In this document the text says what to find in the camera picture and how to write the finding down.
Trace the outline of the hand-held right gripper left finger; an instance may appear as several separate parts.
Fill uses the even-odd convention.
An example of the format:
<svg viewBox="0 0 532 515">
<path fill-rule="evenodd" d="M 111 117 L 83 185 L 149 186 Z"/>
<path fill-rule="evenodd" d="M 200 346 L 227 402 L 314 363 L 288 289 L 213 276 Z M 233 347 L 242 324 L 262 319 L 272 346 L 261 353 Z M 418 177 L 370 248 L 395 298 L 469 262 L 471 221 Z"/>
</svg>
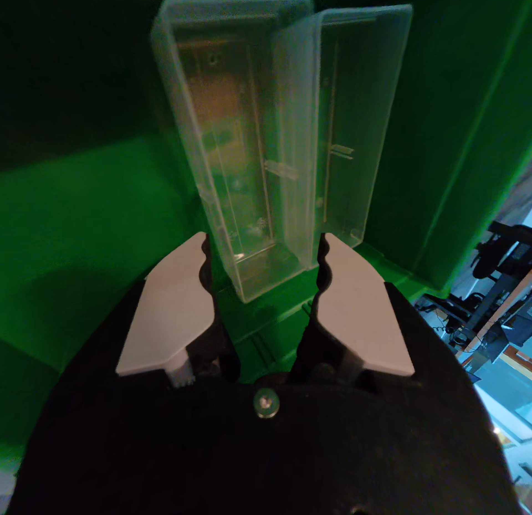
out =
<svg viewBox="0 0 532 515">
<path fill-rule="evenodd" d="M 174 387 L 195 383 L 187 346 L 215 322 L 212 295 L 200 279 L 205 245 L 208 235 L 196 233 L 146 276 L 116 365 L 119 377 L 162 370 Z"/>
</svg>

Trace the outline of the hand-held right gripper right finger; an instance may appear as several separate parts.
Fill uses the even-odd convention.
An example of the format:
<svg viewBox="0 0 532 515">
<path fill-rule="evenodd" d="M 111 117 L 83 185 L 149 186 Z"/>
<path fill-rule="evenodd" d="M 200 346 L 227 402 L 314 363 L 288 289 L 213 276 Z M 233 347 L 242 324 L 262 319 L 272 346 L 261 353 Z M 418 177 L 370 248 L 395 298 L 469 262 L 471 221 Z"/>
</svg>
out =
<svg viewBox="0 0 532 515">
<path fill-rule="evenodd" d="M 373 265 L 330 232 L 321 234 L 318 264 L 312 314 L 320 330 L 355 356 L 363 369 L 414 375 L 386 282 Z"/>
</svg>

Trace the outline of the green plastic bin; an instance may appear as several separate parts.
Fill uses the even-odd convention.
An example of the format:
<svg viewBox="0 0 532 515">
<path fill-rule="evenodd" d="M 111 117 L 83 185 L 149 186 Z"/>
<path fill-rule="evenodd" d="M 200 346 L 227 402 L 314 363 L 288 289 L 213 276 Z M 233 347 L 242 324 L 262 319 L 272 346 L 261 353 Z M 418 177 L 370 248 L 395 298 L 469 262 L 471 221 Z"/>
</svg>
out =
<svg viewBox="0 0 532 515">
<path fill-rule="evenodd" d="M 446 294 L 531 161 L 531 0 L 413 5 L 364 243 Z M 162 0 L 1 0 L 1 469 L 137 278 L 205 218 L 149 47 Z"/>
</svg>

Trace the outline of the clear plastic drawer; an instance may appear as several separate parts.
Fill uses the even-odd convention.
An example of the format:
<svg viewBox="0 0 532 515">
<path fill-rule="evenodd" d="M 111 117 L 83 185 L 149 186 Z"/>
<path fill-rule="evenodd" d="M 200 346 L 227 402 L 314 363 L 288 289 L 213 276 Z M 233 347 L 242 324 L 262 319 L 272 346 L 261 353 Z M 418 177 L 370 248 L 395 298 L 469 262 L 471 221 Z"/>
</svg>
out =
<svg viewBox="0 0 532 515">
<path fill-rule="evenodd" d="M 411 4 L 327 9 L 273 39 L 281 240 L 302 270 L 321 233 L 364 238 L 413 17 Z"/>
<path fill-rule="evenodd" d="M 313 0 L 163 0 L 150 41 L 223 268 L 248 303 L 310 267 Z"/>
</svg>

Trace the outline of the dark desk orange edge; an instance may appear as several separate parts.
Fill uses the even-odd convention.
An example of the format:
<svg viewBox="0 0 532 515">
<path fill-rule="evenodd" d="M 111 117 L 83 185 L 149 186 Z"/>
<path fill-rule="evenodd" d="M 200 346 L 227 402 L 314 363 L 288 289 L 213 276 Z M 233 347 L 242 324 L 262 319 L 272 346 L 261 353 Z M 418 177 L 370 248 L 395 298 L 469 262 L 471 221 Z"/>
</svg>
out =
<svg viewBox="0 0 532 515">
<path fill-rule="evenodd" d="M 531 271 L 525 275 L 502 273 L 469 320 L 456 334 L 456 359 L 466 367 L 479 350 L 489 329 L 513 307 L 518 300 L 531 291 Z"/>
</svg>

